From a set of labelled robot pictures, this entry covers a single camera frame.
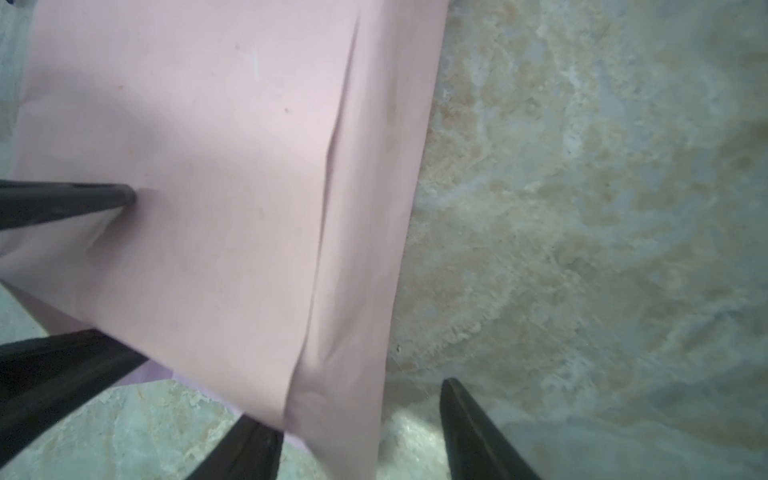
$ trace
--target stone floor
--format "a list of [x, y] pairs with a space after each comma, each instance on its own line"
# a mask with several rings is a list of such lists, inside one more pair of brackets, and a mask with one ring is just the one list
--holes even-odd
[[[3, 167], [30, 11], [0, 4]], [[457, 376], [545, 480], [765, 478], [767, 239], [765, 1], [452, 2], [379, 477], [448, 478]], [[2, 341], [41, 334], [0, 316]], [[0, 478], [183, 478], [233, 420], [121, 387]], [[323, 474], [289, 447], [280, 478]]]

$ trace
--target pink cloth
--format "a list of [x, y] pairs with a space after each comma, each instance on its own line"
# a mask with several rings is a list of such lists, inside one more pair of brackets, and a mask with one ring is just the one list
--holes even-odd
[[0, 278], [372, 478], [446, 9], [38, 0], [13, 177], [138, 201], [14, 230]]

